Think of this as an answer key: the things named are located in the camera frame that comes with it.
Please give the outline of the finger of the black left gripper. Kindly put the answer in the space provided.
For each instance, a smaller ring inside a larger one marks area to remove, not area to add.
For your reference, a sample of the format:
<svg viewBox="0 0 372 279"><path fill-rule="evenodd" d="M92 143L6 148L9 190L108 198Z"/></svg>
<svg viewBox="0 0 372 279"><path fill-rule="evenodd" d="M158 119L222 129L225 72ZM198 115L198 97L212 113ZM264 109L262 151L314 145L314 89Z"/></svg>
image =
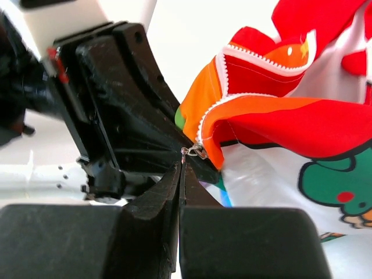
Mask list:
<svg viewBox="0 0 372 279"><path fill-rule="evenodd" d="M174 122L179 102L155 62L141 24L98 28L77 46L76 56L115 168L162 175L187 150L197 178L218 181L219 172Z"/></svg>

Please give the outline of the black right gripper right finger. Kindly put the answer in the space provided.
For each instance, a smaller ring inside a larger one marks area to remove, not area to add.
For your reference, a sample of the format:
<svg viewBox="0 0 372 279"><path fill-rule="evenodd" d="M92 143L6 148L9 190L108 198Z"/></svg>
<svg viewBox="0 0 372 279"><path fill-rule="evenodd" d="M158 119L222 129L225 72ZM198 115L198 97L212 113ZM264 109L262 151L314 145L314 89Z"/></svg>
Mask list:
<svg viewBox="0 0 372 279"><path fill-rule="evenodd" d="M316 228L293 208L225 208L186 163L180 176L183 278L330 278Z"/></svg>

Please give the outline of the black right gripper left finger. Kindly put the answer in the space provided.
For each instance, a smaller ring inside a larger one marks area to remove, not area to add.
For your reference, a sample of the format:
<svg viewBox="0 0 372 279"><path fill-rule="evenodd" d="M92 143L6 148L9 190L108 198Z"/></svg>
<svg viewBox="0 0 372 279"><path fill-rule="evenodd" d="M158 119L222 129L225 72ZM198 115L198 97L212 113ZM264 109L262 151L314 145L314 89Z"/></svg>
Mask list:
<svg viewBox="0 0 372 279"><path fill-rule="evenodd" d="M170 278L181 165L124 206L1 209L2 278Z"/></svg>

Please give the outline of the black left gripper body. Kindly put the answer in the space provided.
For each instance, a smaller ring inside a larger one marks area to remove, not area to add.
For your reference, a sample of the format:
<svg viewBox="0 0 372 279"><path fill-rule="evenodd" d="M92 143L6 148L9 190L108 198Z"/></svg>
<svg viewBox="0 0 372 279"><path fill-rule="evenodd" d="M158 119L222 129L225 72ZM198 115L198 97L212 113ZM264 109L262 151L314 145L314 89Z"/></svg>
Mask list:
<svg viewBox="0 0 372 279"><path fill-rule="evenodd" d="M78 164L87 174L82 187L91 198L120 199L125 174L111 164L98 112L76 57L77 47L108 35L124 22L106 22L54 39L47 56L37 61L8 17L1 18L1 146L22 135L34 135L25 124L26 110L63 120L78 148Z"/></svg>

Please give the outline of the rainbow children's zip jacket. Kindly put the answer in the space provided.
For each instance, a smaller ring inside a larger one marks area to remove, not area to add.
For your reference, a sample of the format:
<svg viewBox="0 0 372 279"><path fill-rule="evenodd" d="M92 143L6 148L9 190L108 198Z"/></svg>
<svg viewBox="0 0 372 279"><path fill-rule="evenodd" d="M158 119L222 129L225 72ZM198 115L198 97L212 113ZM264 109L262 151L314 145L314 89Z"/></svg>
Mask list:
<svg viewBox="0 0 372 279"><path fill-rule="evenodd" d="M304 210L323 241L371 233L371 2L279 1L238 30L175 123L226 207Z"/></svg>

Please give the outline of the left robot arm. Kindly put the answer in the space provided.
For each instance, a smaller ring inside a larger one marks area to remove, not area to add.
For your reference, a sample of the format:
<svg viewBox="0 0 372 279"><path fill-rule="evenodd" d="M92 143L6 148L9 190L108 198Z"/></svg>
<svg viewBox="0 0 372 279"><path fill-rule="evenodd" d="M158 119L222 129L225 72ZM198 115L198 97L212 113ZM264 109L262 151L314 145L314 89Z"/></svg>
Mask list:
<svg viewBox="0 0 372 279"><path fill-rule="evenodd" d="M178 106L143 25L110 22L54 39L37 61L1 16L1 145L34 135L32 110L63 121L79 151L74 163L1 166L3 198L134 199L182 156L199 181L217 183L175 125Z"/></svg>

